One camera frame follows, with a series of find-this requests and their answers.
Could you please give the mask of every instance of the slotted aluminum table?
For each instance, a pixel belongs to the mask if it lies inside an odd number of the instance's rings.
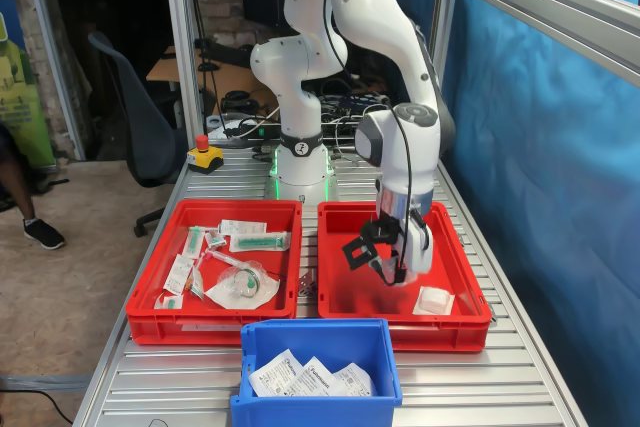
[[[227,150],[224,167],[209,176],[183,170],[143,266],[178,201],[263,198],[270,166],[251,155],[250,150]],[[335,169],[342,200],[375,200],[375,168],[344,159],[335,162]],[[437,180],[434,200],[447,207],[495,321],[482,353],[396,354],[404,399],[393,425],[586,425],[443,166]],[[305,208],[303,214],[300,275],[315,277],[317,213]],[[316,313],[314,298],[299,297],[298,317]],[[237,392],[240,367],[239,349],[138,346],[131,340],[123,309],[73,425],[231,426],[229,397]]]

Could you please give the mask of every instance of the office chair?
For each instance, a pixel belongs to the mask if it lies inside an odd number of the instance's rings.
[[[102,32],[89,34],[89,42],[105,55],[107,70],[127,124],[127,167],[142,187],[175,184],[189,150],[184,129],[173,130],[159,108],[175,103],[177,95],[151,99],[127,58],[113,49]],[[136,220],[136,237],[147,234],[144,224],[160,220],[164,208]]]

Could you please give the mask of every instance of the syringe package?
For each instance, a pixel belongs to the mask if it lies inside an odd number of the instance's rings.
[[[230,252],[249,252],[262,250],[282,252],[291,245],[290,232],[273,232],[268,234],[235,234],[229,242]]]

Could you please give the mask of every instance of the brick wall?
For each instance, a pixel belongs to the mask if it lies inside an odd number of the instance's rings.
[[[233,47],[255,44],[277,34],[264,25],[245,20],[242,0],[199,0],[207,37]]]
[[[83,82],[84,76],[82,72],[79,72],[78,64],[69,45],[58,0],[45,1],[47,2],[56,44],[60,52],[63,70],[61,75],[64,76],[69,88],[71,110],[76,118],[80,140],[86,146],[92,135],[91,124],[87,114],[88,91],[86,84],[84,84],[86,80]],[[36,77],[42,112],[47,123],[54,155],[56,157],[75,159],[73,142],[69,136],[60,104],[60,97],[53,79],[35,1],[16,0],[16,4],[31,68]]]

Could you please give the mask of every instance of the blue plastic bin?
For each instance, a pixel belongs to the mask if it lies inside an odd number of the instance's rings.
[[[331,372],[351,362],[373,380],[377,397],[258,397],[249,374],[291,349],[304,365],[315,356]],[[234,427],[391,427],[402,391],[384,319],[269,320],[242,329],[240,393],[231,397]]]

